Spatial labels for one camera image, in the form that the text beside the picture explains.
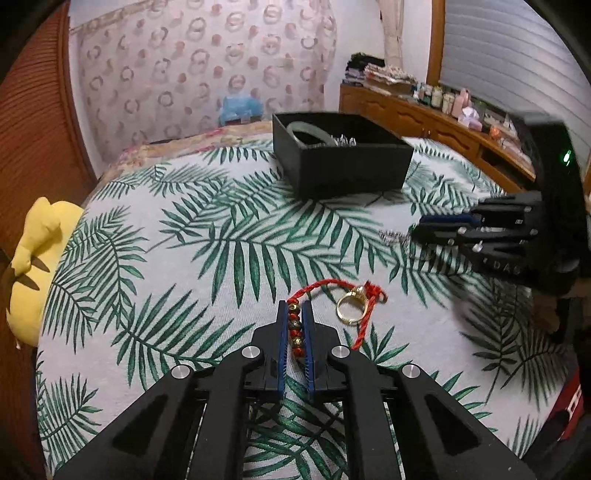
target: black box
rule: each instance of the black box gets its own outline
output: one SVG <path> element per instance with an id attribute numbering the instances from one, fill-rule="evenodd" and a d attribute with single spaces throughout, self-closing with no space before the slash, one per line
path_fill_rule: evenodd
<path id="1" fill-rule="evenodd" d="M 334 137 L 354 138 L 355 147 L 301 147 L 287 131 L 291 122 L 315 125 Z M 297 133 L 306 144 L 319 141 Z M 349 113 L 302 112 L 273 115 L 273 148 L 295 193 L 330 198 L 402 188 L 413 147 L 381 126 Z"/>

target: wooden cabinet drawer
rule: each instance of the wooden cabinet drawer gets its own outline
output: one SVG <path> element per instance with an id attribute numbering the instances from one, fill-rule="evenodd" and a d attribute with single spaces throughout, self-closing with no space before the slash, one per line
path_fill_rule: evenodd
<path id="1" fill-rule="evenodd" d="M 396 130 L 396 110 L 388 104 L 387 98 L 372 95 L 365 104 L 364 116 L 381 127 L 394 132 Z"/>
<path id="2" fill-rule="evenodd" d="M 468 133 L 462 133 L 461 125 L 450 127 L 443 122 L 435 120 L 431 126 L 429 138 L 441 142 L 444 145 L 454 149 L 460 155 L 471 159 L 478 155 L 478 142 L 473 140 Z"/>
<path id="3" fill-rule="evenodd" d="M 365 113 L 366 99 L 359 95 L 357 91 L 351 93 L 341 90 L 339 112 L 356 113 L 363 115 Z"/>
<path id="4" fill-rule="evenodd" d="M 394 132 L 399 137 L 424 137 L 431 128 L 431 118 L 411 105 L 396 105 Z"/>

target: wall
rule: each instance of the wall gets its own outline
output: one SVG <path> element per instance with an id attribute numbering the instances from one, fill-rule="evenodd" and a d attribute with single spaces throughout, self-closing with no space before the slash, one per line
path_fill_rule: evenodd
<path id="1" fill-rule="evenodd" d="M 133 2 L 127 0 L 72 0 L 70 4 L 70 28 L 82 25 Z M 332 0 L 337 21 L 337 50 L 335 62 L 326 82 L 324 94 L 327 110 L 338 110 L 339 85 L 351 54 L 365 52 L 377 57 L 384 56 L 384 31 L 379 19 L 376 0 Z M 402 52 L 405 70 L 424 80 L 427 76 L 431 38 L 431 0 L 405 0 Z M 95 145 L 90 124 L 85 114 L 83 97 L 77 79 L 77 45 L 70 39 L 70 71 L 74 104 L 80 121 L 80 130 L 97 176 L 106 166 Z"/>
<path id="2" fill-rule="evenodd" d="M 404 0 L 402 62 L 404 70 L 424 82 L 431 47 L 431 0 Z"/>

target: wooden dresser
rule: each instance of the wooden dresser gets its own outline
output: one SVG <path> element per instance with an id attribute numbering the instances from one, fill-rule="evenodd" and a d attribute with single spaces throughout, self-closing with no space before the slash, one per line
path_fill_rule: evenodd
<path id="1" fill-rule="evenodd" d="M 339 111 L 363 115 L 399 137 L 441 142 L 470 160 L 506 192 L 533 186 L 531 166 L 511 156 L 488 135 L 470 130 L 440 111 L 350 85 L 340 86 Z"/>

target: folded clothes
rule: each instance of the folded clothes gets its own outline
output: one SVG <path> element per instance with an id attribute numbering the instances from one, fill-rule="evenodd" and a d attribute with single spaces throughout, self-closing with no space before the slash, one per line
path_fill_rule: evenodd
<path id="1" fill-rule="evenodd" d="M 385 64 L 384 59 L 379 59 L 377 57 L 372 57 L 371 55 L 366 55 L 365 53 L 354 53 L 351 55 L 351 59 L 347 63 L 348 68 L 354 68 L 358 70 L 363 70 L 366 65 L 374 64 L 379 67 L 383 67 Z"/>
<path id="2" fill-rule="evenodd" d="M 364 73 L 366 78 L 376 80 L 377 82 L 417 83 L 417 79 L 413 75 L 403 71 L 402 69 L 399 69 L 398 67 L 378 67 L 377 65 L 369 64 L 365 67 Z"/>
<path id="3" fill-rule="evenodd" d="M 362 87 L 363 86 L 363 82 L 360 82 L 359 80 L 347 80 L 347 79 L 343 79 L 343 82 L 345 85 L 351 85 L 354 87 Z"/>
<path id="4" fill-rule="evenodd" d="M 345 70 L 345 76 L 350 77 L 350 78 L 358 78 L 358 79 L 363 80 L 365 78 L 365 73 L 363 72 L 363 70 L 347 68 Z"/>

